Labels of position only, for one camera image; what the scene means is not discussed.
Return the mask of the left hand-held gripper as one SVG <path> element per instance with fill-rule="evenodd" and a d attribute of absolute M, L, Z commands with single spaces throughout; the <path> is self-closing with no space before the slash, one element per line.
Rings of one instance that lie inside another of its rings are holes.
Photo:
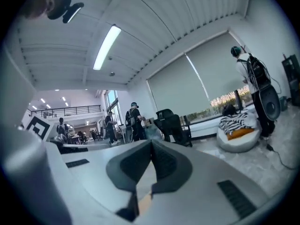
<path fill-rule="evenodd" d="M 59 135 L 57 132 L 58 125 L 57 122 L 54 123 L 48 119 L 33 115 L 25 125 L 25 129 L 37 134 L 44 142 L 67 144 L 66 136 Z"/>

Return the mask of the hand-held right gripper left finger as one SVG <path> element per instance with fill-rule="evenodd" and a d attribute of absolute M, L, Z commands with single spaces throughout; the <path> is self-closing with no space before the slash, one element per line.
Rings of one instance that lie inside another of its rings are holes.
<path fill-rule="evenodd" d="M 60 154 L 53 143 L 45 144 L 47 161 L 63 209 L 55 225 L 153 225 L 154 215 L 139 213 L 136 181 L 126 170 L 145 170 L 150 141 L 110 149 Z"/>

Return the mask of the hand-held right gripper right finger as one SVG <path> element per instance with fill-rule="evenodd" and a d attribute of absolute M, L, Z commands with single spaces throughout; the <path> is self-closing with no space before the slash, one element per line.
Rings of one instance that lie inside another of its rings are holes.
<path fill-rule="evenodd" d="M 252 179 L 213 155 L 152 141 L 158 173 L 142 225 L 257 225 L 268 196 Z"/>

